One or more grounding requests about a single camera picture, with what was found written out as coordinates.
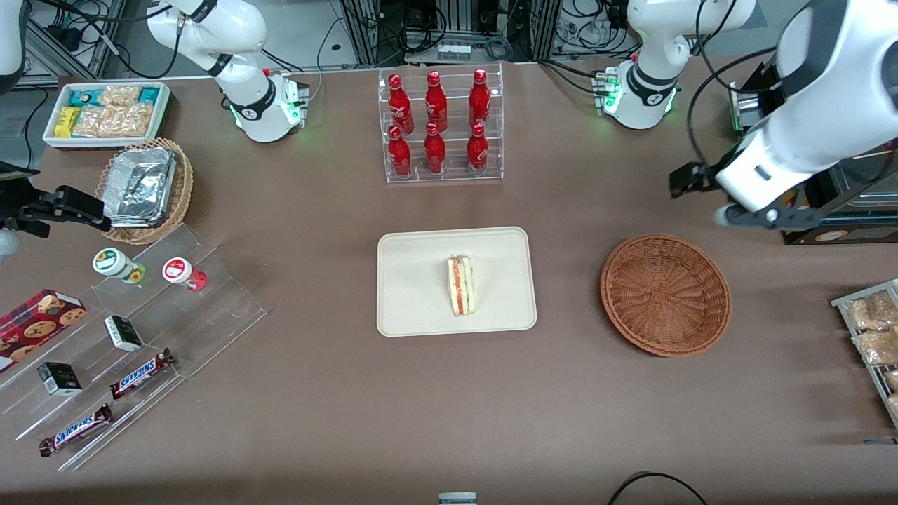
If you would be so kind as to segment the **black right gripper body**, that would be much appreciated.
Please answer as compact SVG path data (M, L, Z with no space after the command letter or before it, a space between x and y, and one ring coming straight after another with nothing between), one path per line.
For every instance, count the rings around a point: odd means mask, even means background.
M48 202L42 198L23 201L10 197L2 197L2 228L13 232L25 232L39 238L48 238L51 226L41 220L47 217Z

